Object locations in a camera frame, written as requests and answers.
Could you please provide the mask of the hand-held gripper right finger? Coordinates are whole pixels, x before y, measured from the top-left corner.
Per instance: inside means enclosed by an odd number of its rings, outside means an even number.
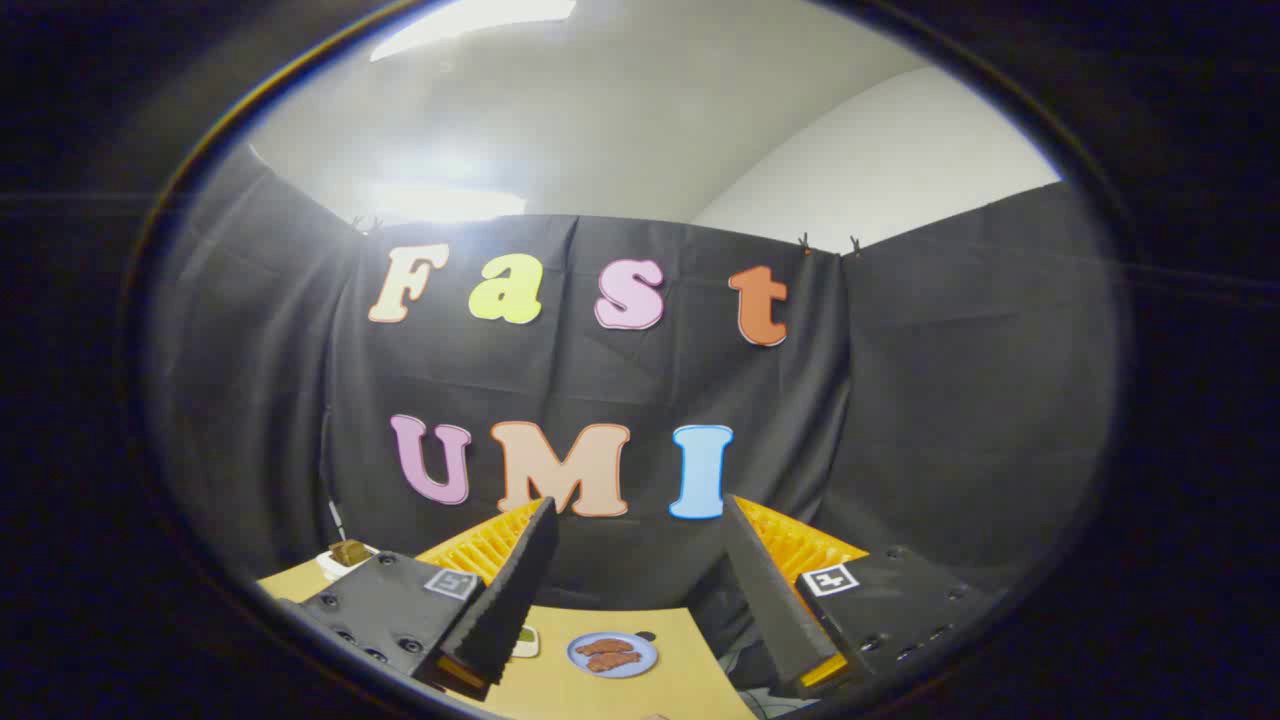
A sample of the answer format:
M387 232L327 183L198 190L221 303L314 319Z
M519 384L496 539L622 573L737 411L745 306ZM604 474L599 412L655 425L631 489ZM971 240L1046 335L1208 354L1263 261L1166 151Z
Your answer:
M997 602L914 550L860 550L739 496L722 543L781 687L818 698L941 656Z

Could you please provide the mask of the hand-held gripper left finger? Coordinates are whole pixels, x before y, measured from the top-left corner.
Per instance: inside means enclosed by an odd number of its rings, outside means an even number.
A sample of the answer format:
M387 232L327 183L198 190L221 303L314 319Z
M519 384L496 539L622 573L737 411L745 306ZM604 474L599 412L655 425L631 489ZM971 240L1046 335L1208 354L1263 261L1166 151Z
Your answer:
M484 700L500 683L559 541L538 498L447 541L426 559L381 551L282 605L366 664Z

